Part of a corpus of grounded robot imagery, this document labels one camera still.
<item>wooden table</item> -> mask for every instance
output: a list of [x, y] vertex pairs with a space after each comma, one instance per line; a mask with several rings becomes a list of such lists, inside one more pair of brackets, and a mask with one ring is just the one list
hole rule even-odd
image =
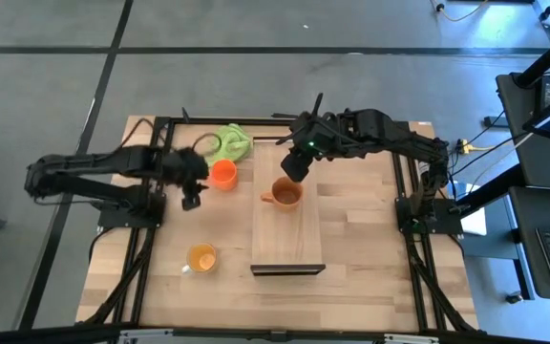
[[[140, 117], [129, 117], [124, 137]], [[430, 123], [412, 130], [433, 136]], [[175, 127], [173, 146], [183, 147], [217, 125]], [[252, 136], [284, 136], [279, 126], [244, 126]], [[128, 144], [147, 144], [151, 129], [140, 126]], [[181, 191], [168, 196], [150, 263], [140, 325], [227, 329], [313, 331], [417, 331], [409, 263], [398, 232], [397, 196], [391, 153], [366, 159], [314, 162], [326, 269], [316, 276], [254, 277], [252, 245], [253, 157], [238, 164], [239, 185], [230, 193], [208, 189], [202, 206], [183, 211]], [[403, 159], [407, 189], [410, 176]], [[136, 180], [114, 176], [112, 183]], [[120, 278], [130, 229], [114, 229], [95, 245], [77, 320], [92, 315]], [[440, 287], [467, 322], [477, 326], [475, 308], [459, 247], [445, 235], [431, 236]], [[210, 274], [181, 274], [188, 248], [206, 242], [220, 254]], [[123, 319], [130, 318], [131, 286]], [[423, 286], [429, 326], [435, 328], [428, 289]]]

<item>orange mug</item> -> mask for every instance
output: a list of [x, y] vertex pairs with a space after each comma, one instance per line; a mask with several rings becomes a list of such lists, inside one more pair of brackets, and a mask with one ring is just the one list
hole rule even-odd
[[229, 159], [222, 159], [214, 163], [209, 176], [210, 183], [220, 190], [228, 191], [237, 186], [237, 166]]
[[264, 202], [275, 204], [282, 211], [292, 211], [303, 198], [303, 186], [293, 182], [288, 177], [282, 177], [273, 183], [271, 192], [265, 192], [260, 196]]
[[190, 247], [186, 256], [186, 265], [181, 268], [182, 273], [208, 272], [216, 266], [216, 249], [209, 244], [197, 244]]

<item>green cloth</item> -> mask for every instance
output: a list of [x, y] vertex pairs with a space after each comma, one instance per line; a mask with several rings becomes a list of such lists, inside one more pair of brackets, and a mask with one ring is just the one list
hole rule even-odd
[[[216, 153], [206, 158], [209, 167], [222, 159], [239, 161], [247, 157], [252, 149], [252, 138], [238, 124], [222, 126], [215, 134], [222, 139], [222, 146]], [[213, 148], [218, 148], [217, 141], [213, 143]]]

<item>mug handle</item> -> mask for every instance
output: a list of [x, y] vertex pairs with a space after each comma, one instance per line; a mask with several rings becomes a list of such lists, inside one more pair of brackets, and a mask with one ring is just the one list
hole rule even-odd
[[260, 195], [260, 200], [263, 202], [273, 203], [273, 194], [270, 192], [265, 192], [264, 194]]

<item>yellow cable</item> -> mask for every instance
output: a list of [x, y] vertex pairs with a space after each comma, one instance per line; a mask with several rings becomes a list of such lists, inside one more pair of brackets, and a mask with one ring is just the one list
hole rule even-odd
[[468, 151], [470, 151], [470, 152], [472, 152], [472, 151], [487, 151], [487, 150], [490, 150], [490, 149], [494, 148], [494, 146], [491, 146], [491, 147], [474, 147], [471, 144], [467, 144], [466, 148], [468, 148]]
[[[443, 8], [441, 11], [437, 11], [439, 13], [443, 13], [443, 16], [445, 16], [445, 18], [447, 18], [447, 20], [449, 21], [453, 21], [453, 22], [457, 22], [457, 21], [460, 21], [460, 20], [463, 20], [463, 19], [466, 19], [468, 18], [469, 16], [473, 15], [476, 11], [478, 11], [480, 8], [483, 7], [483, 5], [487, 4], [489, 0], [483, 0], [482, 3], [480, 3], [476, 9], [474, 9], [473, 11], [471, 11], [470, 13], [460, 17], [460, 18], [457, 18], [457, 19], [453, 19], [452, 17], [450, 17], [447, 12], [445, 12], [445, 9]], [[430, 0], [430, 2], [432, 2], [432, 7], [434, 8], [434, 10], [436, 11], [436, 7], [438, 6], [438, 3], [436, 3], [436, 0]]]

